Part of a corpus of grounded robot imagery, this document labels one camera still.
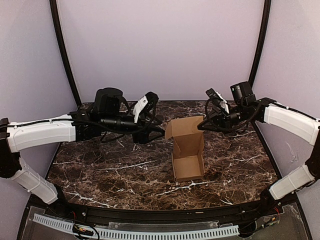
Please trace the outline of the brown cardboard box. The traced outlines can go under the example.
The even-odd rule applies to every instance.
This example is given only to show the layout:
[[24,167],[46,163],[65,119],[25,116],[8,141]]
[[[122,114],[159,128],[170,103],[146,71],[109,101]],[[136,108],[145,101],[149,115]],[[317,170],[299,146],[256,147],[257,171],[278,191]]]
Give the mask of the brown cardboard box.
[[164,138],[173,139],[171,156],[176,182],[202,179],[205,174],[204,132],[198,129],[203,120],[202,115],[178,118],[166,126]]

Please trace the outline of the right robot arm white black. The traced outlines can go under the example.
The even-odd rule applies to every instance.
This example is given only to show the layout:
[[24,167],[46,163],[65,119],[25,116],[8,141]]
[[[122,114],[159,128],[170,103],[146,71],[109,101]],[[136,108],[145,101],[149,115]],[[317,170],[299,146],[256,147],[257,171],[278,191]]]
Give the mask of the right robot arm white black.
[[[248,124],[260,122],[278,128],[288,140],[279,137],[277,144],[287,147],[293,166],[285,176],[264,189],[255,205],[255,213],[266,217],[275,205],[288,195],[307,188],[320,179],[320,120],[306,113],[285,106],[277,100],[257,99],[249,82],[230,87],[234,106],[213,88],[206,90],[205,120],[197,128],[204,131],[232,133]],[[294,160],[298,151],[302,155]]]

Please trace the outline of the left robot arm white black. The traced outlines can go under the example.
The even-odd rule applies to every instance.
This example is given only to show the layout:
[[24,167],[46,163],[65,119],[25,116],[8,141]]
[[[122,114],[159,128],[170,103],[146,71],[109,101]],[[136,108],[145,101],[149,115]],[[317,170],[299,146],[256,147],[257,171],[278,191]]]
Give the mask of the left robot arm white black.
[[0,177],[11,180],[38,197],[60,218],[71,213],[59,186],[32,169],[21,153],[41,146],[83,142],[99,137],[106,143],[107,133],[117,134],[114,141],[131,135],[135,144],[147,144],[165,135],[156,117],[159,97],[149,91],[129,104],[120,89],[97,90],[94,102],[86,109],[27,122],[0,120]]

